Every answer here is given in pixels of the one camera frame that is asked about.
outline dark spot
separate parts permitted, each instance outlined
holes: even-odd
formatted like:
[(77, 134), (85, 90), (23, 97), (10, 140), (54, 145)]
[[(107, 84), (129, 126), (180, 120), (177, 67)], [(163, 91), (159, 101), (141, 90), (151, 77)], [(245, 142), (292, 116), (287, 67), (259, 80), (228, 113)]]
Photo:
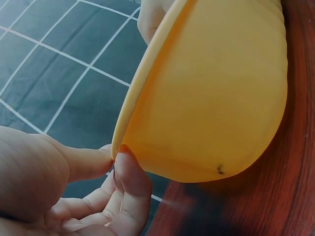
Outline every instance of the dark spot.
[(217, 167), (217, 171), (218, 171), (218, 173), (219, 173), (220, 175), (224, 175), (224, 172), (223, 172), (223, 165), (219, 165), (219, 166)]

